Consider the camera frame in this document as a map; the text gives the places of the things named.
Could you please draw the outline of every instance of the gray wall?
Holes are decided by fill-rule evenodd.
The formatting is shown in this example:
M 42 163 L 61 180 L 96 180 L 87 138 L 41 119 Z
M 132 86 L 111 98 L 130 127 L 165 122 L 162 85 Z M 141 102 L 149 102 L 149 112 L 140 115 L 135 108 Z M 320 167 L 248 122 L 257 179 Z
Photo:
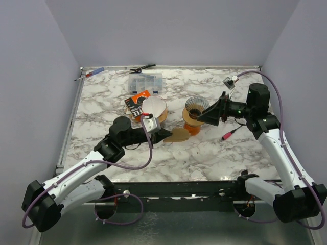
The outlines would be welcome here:
M 262 65 L 298 0 L 46 0 L 81 66 Z
M 301 0 L 263 67 L 281 92 L 285 133 L 293 151 L 316 182 L 325 185 L 326 9 L 326 0 Z M 278 107 L 276 96 L 272 105 Z M 321 234 L 327 244 L 327 225 Z
M 55 169 L 79 66 L 43 0 L 0 7 L 0 244 L 27 244 L 22 199 Z

